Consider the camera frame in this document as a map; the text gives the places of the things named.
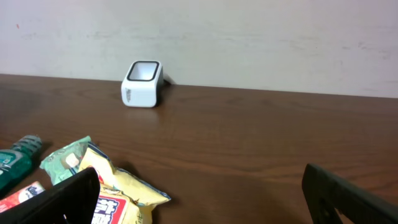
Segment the green bottle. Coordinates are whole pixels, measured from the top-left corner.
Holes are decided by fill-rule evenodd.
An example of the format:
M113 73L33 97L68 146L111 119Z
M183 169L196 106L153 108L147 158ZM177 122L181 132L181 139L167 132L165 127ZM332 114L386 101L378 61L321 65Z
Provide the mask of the green bottle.
M0 150L0 196L32 171L32 156L42 147L38 136L28 135L10 149Z

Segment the teal wrapper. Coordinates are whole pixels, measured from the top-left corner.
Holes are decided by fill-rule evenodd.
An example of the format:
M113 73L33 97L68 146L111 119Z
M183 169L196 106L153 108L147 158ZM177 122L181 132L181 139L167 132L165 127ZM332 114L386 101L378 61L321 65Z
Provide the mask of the teal wrapper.
M86 153L89 136L77 140L47 156L40 168L45 170L51 178L53 185L75 175Z

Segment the snack bag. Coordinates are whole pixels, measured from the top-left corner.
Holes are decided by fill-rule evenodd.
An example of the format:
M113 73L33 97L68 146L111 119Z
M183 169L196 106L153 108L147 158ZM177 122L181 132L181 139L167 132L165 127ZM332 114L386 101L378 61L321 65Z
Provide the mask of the snack bag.
M27 187L24 187L23 189L20 189L19 191L6 197L5 199L0 200L0 213L9 210L12 207L17 206L20 203L25 202L26 200L32 197L35 197L36 195L42 193L43 191L44 188L38 181L34 182L33 184L30 184Z
M55 185L78 172L79 164L85 155L89 136L77 140L47 156L40 168L44 169L51 178L52 185Z
M120 190L101 184L101 190L91 224L142 223L139 208Z
M109 157L100 151L92 142L88 144L86 154L81 160L79 171L87 167L94 167L98 173L99 182L101 184L120 190L137 205L142 216L141 222L137 221L139 224L152 223L152 210L156 205L170 200L170 197L166 193L155 189L124 169L114 167Z

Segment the table surface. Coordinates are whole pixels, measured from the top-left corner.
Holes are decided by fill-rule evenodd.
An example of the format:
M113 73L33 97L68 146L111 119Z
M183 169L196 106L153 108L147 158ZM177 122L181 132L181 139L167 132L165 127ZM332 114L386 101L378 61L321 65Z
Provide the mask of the table surface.
M0 147L26 134L41 159L90 135L116 166L172 200L154 223L310 223L309 162L398 203L398 100L168 86L128 108L120 82L0 75ZM16 188L38 180L36 168Z

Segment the yellow packaging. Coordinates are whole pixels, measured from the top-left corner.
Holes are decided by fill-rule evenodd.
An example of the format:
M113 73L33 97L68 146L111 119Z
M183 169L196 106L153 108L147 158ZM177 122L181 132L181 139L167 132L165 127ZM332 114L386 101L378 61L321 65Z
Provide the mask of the yellow packaging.
M170 200L170 197L166 193L153 188L148 183L124 169L114 167L109 157L100 151L92 142L89 143L86 154L81 160L79 171L87 167L94 167L98 173L99 182L101 184L120 190L137 205L141 213L141 218L139 218L140 220L137 221L137 224L151 224L152 210L156 205Z
M120 190L101 184L97 205L91 224L135 224L143 223L139 208Z

